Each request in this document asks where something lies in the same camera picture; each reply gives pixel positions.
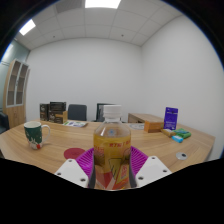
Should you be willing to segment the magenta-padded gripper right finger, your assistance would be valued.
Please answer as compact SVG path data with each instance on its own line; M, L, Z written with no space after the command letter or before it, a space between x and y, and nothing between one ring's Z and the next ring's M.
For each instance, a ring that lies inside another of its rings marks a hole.
M171 171L157 156L147 156L139 149L131 147L129 174L130 186L139 188L170 175Z

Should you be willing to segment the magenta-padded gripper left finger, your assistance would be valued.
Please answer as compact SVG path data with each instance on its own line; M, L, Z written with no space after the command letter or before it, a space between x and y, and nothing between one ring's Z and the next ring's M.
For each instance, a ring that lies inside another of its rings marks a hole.
M64 157L66 161L55 174L81 187L94 188L93 149L69 148L64 152Z

